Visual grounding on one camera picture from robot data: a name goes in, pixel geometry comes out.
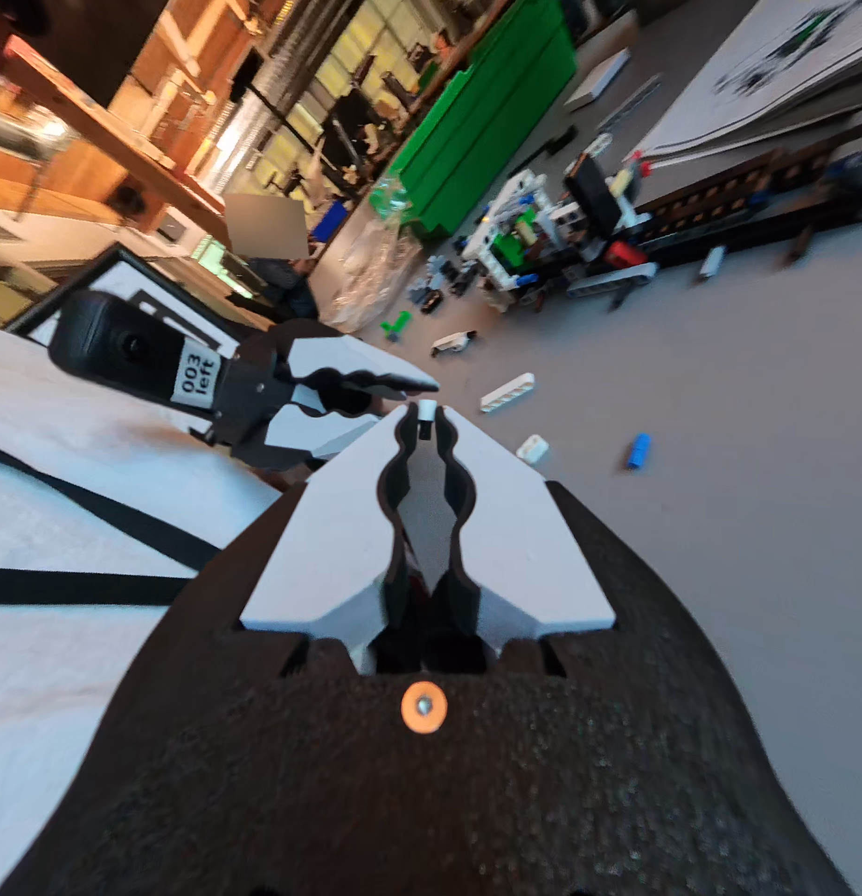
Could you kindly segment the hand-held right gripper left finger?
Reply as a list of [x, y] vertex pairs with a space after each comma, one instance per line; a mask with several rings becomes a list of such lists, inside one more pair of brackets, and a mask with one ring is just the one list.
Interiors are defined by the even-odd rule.
[[388, 624], [383, 581], [395, 542], [378, 487], [413, 409], [392, 409], [306, 482], [241, 611], [246, 630], [334, 639], [358, 674], [375, 673], [370, 644]]

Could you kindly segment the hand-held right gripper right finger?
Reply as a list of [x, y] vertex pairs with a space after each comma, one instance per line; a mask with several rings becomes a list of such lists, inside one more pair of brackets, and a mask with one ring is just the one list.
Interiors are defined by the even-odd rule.
[[457, 411], [436, 412], [455, 514], [445, 596], [457, 629], [500, 655], [513, 641], [611, 629], [616, 612], [548, 481]]

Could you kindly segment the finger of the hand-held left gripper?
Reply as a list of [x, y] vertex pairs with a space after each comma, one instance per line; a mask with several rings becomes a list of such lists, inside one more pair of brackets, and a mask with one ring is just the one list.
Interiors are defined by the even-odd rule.
[[350, 417], [331, 411], [314, 416], [298, 404], [285, 405], [266, 428], [263, 463], [329, 461], [381, 421], [382, 416], [374, 413]]
[[297, 338], [285, 365], [296, 403], [345, 415], [374, 413], [386, 400], [400, 402], [440, 388], [414, 364], [348, 335]]

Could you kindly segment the long white lego beam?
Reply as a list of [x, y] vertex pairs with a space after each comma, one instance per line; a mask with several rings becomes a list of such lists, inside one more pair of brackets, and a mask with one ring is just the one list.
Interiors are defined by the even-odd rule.
[[529, 372], [519, 375], [506, 384], [492, 390], [492, 392], [485, 394], [480, 399], [480, 411], [482, 413], [490, 413], [500, 409], [513, 400], [532, 392], [535, 387], [535, 375]]

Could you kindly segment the white and black lego vehicle model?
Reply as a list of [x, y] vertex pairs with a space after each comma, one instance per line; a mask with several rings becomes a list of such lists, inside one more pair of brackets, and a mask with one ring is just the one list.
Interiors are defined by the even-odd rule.
[[483, 278], [488, 304], [500, 314], [522, 305], [539, 311], [549, 294], [611, 297], [619, 308], [648, 285], [659, 264], [634, 243], [650, 215], [635, 207], [650, 164], [633, 153], [605, 175], [584, 151], [563, 174], [553, 201], [545, 175], [524, 168], [508, 179], [460, 252]]

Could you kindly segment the black elongated lego piece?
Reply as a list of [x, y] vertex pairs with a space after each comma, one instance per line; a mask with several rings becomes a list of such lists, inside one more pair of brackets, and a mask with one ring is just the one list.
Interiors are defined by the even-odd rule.
[[531, 152], [511, 171], [510, 176], [519, 173], [521, 170], [528, 168], [530, 163], [535, 161], [539, 156], [546, 154], [549, 158], [561, 152], [565, 147], [569, 146], [578, 136], [579, 131], [575, 125], [570, 125], [562, 133], [551, 137], [544, 144], [539, 146], [537, 150]]

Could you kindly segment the lego instruction booklet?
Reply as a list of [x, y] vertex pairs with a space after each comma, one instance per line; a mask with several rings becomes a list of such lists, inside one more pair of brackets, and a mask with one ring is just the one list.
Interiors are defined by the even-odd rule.
[[860, 74], [862, 1], [758, 2], [635, 151], [697, 151]]

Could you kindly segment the clear plastic bag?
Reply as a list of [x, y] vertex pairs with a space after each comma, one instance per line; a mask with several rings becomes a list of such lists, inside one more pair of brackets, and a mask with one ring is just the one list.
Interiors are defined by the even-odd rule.
[[382, 176], [369, 199], [373, 216], [343, 258], [343, 284], [324, 313], [324, 322], [345, 334], [390, 308], [422, 251], [413, 203], [398, 175]]

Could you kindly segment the black framed white board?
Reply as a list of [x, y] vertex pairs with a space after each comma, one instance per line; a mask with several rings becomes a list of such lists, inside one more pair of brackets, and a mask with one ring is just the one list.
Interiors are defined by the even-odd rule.
[[174, 330], [232, 357], [236, 347], [273, 323], [236, 306], [224, 295], [198, 297], [159, 268], [115, 243], [68, 275], [2, 330], [47, 347], [67, 298], [81, 290], [118, 297]]

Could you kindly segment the person's white shirt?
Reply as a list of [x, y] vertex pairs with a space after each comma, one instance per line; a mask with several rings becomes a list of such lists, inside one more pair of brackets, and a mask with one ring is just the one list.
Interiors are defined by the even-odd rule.
[[[308, 476], [246, 471], [188, 434], [195, 420], [59, 371], [0, 330], [0, 450], [47, 473], [94, 473], [211, 546], [227, 546]], [[76, 775], [120, 679], [165, 613], [123, 607], [123, 577], [179, 588], [194, 571], [0, 463], [0, 884]]]

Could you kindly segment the green plastic box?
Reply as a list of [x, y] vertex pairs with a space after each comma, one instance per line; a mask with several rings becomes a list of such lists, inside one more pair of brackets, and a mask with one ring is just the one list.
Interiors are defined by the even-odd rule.
[[389, 168], [421, 241], [453, 236], [576, 72], [557, 1], [516, 2]]

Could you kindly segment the wooden shelf unit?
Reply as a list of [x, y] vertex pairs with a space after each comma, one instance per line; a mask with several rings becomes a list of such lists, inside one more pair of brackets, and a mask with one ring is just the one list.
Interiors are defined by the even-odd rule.
[[74, 135], [45, 187], [138, 230], [170, 208], [228, 243], [199, 180], [219, 158], [234, 75], [283, 2], [0, 2], [0, 112], [41, 106]]

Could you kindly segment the white flat box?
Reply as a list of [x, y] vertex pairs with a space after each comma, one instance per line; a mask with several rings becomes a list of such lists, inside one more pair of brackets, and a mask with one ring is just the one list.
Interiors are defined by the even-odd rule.
[[597, 101], [630, 59], [631, 51], [628, 48], [623, 48], [600, 62], [565, 101], [564, 110], [567, 113], [572, 113]]

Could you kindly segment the grey flat bar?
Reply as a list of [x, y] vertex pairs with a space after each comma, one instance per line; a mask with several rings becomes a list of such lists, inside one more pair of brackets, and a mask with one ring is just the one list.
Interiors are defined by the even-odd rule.
[[649, 97], [660, 89], [662, 78], [662, 74], [658, 73], [641, 84], [635, 92], [599, 122], [596, 128], [596, 135], [614, 132], [625, 119], [631, 116], [639, 106], [647, 102]]

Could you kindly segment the long dark lego frame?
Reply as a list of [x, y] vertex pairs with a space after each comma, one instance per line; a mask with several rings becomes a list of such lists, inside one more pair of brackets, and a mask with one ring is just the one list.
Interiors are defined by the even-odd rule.
[[662, 268], [782, 242], [795, 262], [813, 236], [862, 222], [862, 126], [854, 131], [763, 153], [652, 200], [629, 241]]

